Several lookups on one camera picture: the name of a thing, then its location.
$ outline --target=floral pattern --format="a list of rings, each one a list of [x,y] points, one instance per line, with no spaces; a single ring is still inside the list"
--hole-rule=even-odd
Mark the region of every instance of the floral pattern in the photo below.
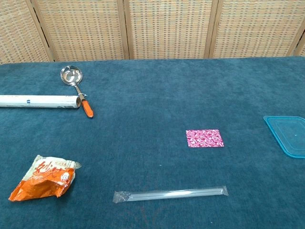
[[[186,130],[187,144],[191,148],[223,147],[219,130]]]

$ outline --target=white roll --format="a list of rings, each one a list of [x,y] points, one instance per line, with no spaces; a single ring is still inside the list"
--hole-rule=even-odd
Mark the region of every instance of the white roll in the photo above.
[[[79,108],[74,95],[0,95],[0,107]]]

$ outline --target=pink patterned paper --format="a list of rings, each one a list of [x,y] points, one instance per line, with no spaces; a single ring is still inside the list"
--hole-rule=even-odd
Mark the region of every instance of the pink patterned paper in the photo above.
[[[223,147],[219,130],[186,130],[187,144],[191,148]]]

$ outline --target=ladle handle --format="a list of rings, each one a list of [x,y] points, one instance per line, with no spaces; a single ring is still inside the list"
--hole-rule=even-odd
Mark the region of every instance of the ladle handle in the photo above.
[[[91,109],[88,101],[87,100],[83,100],[81,102],[81,104],[82,104],[82,107],[84,108],[84,111],[86,112],[87,116],[89,118],[93,118],[93,110]]]

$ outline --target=table surface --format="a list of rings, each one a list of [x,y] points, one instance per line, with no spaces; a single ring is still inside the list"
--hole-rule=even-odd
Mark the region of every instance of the table surface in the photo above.
[[[0,94],[76,95],[80,109],[0,109],[0,228],[305,228],[305,160],[288,157],[264,115],[305,117],[305,58],[133,60],[0,66]],[[224,147],[189,148],[219,129]],[[10,202],[35,156],[82,168],[60,198]],[[229,196],[114,204],[114,191],[226,185]]]

